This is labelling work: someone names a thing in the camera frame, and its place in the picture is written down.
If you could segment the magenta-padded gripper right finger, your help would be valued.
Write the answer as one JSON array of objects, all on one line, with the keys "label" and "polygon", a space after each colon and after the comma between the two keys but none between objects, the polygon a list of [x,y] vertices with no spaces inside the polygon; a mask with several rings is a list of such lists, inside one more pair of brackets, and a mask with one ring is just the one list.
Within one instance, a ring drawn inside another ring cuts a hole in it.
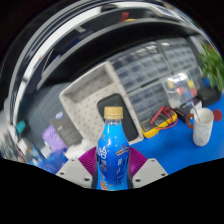
[{"label": "magenta-padded gripper right finger", "polygon": [[135,189],[157,181],[168,173],[155,159],[147,159],[137,149],[130,148],[128,164],[128,188]]}]

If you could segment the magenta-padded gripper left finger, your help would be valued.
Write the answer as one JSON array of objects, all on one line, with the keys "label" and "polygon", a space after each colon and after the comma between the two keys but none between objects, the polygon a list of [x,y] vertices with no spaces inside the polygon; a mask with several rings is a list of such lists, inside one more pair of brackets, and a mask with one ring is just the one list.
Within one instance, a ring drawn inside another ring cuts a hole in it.
[{"label": "magenta-padded gripper left finger", "polygon": [[79,158],[69,159],[56,175],[84,188],[96,188],[98,181],[96,148],[88,150]]}]

